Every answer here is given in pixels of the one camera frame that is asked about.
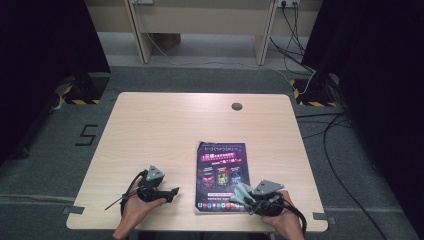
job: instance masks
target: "power socket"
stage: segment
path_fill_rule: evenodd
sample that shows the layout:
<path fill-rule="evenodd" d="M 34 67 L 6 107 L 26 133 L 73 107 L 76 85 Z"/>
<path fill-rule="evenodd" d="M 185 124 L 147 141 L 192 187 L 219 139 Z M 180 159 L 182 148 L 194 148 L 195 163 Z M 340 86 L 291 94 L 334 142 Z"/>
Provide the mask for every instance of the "power socket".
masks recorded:
<path fill-rule="evenodd" d="M 277 7 L 281 7 L 281 3 L 283 1 L 286 1 L 286 8 L 294 8 L 295 3 L 297 3 L 297 6 L 299 7 L 300 0 L 278 0 Z"/>

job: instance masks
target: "magazine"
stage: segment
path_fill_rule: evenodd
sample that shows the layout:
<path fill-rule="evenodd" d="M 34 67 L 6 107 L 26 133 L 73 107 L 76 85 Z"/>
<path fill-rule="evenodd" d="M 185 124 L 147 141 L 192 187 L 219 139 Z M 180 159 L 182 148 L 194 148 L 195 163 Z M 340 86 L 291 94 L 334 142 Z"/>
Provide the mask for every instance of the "magazine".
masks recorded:
<path fill-rule="evenodd" d="M 246 144 L 200 142 L 197 149 L 196 213 L 241 213 L 230 203 L 235 186 L 250 185 Z"/>

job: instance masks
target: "desk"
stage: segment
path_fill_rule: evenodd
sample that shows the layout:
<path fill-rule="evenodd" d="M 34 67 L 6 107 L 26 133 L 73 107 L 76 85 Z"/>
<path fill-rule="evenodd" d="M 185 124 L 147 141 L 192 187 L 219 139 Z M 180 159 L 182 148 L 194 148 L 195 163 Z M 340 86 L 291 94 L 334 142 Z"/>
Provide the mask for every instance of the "desk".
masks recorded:
<path fill-rule="evenodd" d="M 194 33 L 252 35 L 256 62 L 263 65 L 277 8 L 276 0 L 124 1 L 142 63 L 149 62 L 153 48 L 148 33 Z"/>
<path fill-rule="evenodd" d="M 241 103 L 242 110 L 231 108 Z M 305 215 L 308 231 L 325 231 L 323 213 L 302 138 L 286 95 L 122 93 L 111 113 L 74 206 L 71 229 L 115 229 L 120 205 L 104 209 L 140 171 L 165 173 L 162 190 L 180 187 L 171 204 L 155 209 L 137 229 L 154 231 L 273 232 L 257 215 L 196 215 L 196 150 L 199 141 L 244 142 L 250 181 L 282 183 Z"/>

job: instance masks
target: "hand-mounted device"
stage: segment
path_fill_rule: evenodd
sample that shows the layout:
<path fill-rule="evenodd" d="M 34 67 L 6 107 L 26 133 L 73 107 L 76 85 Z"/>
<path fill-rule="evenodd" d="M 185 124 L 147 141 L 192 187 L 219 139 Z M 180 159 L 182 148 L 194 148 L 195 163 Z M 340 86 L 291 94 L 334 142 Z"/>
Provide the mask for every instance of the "hand-mounted device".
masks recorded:
<path fill-rule="evenodd" d="M 239 203 L 245 206 L 249 214 L 275 217 L 280 215 L 284 209 L 293 212 L 302 221 L 302 231 L 306 232 L 306 219 L 303 214 L 291 203 L 284 199 L 277 190 L 283 189 L 284 185 L 262 180 L 253 189 L 247 184 L 238 183 L 234 189 L 234 194 L 230 197 L 230 202 Z"/>
<path fill-rule="evenodd" d="M 133 187 L 134 183 L 139 177 L 142 177 L 141 181 L 138 183 L 138 186 L 135 189 Z M 122 199 L 121 201 L 121 214 L 124 211 L 124 207 L 128 198 L 137 194 L 137 196 L 144 202 L 152 202 L 156 199 L 165 198 L 167 203 L 171 203 L 174 197 L 178 194 L 179 188 L 174 188 L 171 191 L 159 191 L 158 187 L 162 183 L 165 174 L 161 172 L 155 166 L 150 166 L 149 170 L 144 170 L 137 174 L 134 180 L 131 182 L 127 191 L 122 194 L 122 197 L 108 206 L 105 210 L 109 209 L 116 202 Z"/>

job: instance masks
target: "stand base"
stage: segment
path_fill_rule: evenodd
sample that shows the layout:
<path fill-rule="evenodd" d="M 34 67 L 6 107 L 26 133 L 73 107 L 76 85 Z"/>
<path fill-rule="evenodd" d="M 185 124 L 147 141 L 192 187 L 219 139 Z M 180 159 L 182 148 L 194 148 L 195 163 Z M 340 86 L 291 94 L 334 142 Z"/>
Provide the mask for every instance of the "stand base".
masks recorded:
<path fill-rule="evenodd" d="M 77 84 L 72 83 L 62 95 L 64 104 L 99 104 L 103 91 L 109 82 L 109 77 L 91 77 L 93 87 L 89 90 L 81 90 Z"/>
<path fill-rule="evenodd" d="M 324 86 L 311 86 L 309 85 L 307 91 L 305 88 L 309 79 L 294 79 L 290 83 L 295 89 L 293 91 L 297 104 L 302 106 L 314 107 L 335 107 L 334 97 L 328 89 L 327 85 Z"/>

